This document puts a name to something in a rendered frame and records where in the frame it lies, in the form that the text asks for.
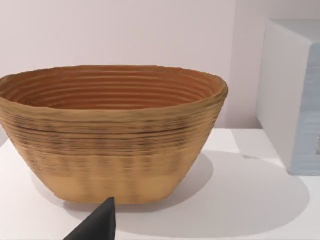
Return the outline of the pale microwave oven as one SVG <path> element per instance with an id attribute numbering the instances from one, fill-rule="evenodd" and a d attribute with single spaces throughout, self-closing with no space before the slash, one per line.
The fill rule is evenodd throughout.
<path id="1" fill-rule="evenodd" d="M 290 174 L 320 176 L 320 19 L 266 23 L 256 117 Z"/>

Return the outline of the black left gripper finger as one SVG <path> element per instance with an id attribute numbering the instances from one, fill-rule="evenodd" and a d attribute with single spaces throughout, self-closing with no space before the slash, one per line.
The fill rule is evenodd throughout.
<path id="1" fill-rule="evenodd" d="M 115 199 L 108 197 L 63 240 L 115 240 L 115 235 Z"/>

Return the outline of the brown woven basket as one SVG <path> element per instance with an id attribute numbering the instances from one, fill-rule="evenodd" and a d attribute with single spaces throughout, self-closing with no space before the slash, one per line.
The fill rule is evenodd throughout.
<path id="1" fill-rule="evenodd" d="M 58 198 L 144 204 L 168 197 L 228 95 L 219 76 L 158 65 L 75 65 L 0 78 L 0 124 Z"/>

